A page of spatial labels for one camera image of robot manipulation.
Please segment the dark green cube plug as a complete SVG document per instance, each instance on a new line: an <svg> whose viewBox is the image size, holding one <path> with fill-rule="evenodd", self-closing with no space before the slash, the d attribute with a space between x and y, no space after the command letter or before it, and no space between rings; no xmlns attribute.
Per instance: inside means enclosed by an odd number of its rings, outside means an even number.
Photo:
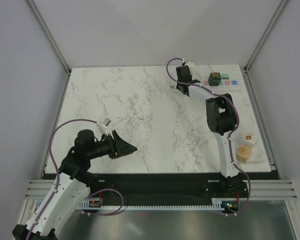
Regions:
<svg viewBox="0 0 300 240"><path fill-rule="evenodd" d="M211 72L208 76L208 85L209 86L219 86L222 80L221 74L219 72Z"/></svg>

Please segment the white power strip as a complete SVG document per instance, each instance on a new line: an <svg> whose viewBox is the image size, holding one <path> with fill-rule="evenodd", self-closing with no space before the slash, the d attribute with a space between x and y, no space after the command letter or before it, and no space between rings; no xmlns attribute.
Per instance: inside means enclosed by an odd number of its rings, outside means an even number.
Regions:
<svg viewBox="0 0 300 240"><path fill-rule="evenodd" d="M238 80L222 79L218 86L210 86L208 80L203 81L203 86L215 93L236 93L240 92L242 85Z"/></svg>

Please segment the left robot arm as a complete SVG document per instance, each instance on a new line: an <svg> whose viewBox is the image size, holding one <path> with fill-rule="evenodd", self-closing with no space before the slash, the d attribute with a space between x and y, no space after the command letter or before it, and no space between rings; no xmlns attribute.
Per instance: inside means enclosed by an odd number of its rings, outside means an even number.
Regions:
<svg viewBox="0 0 300 240"><path fill-rule="evenodd" d="M78 132L47 196L25 224L14 227L13 237L16 240L56 240L80 203L100 191L98 176L88 171L91 160L103 156L116 159L136 151L137 147L124 141L115 130L101 141L95 139L92 130Z"/></svg>

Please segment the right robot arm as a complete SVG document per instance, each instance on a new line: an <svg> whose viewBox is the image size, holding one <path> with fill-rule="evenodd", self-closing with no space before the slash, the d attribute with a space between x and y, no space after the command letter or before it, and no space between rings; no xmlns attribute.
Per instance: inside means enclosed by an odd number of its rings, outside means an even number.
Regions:
<svg viewBox="0 0 300 240"><path fill-rule="evenodd" d="M225 178L237 176L240 170L232 135L238 129L240 120L232 96L228 93L215 93L203 86L199 80L193 79L187 65L176 67L176 75L178 90L205 103L207 125L217 140L220 173Z"/></svg>

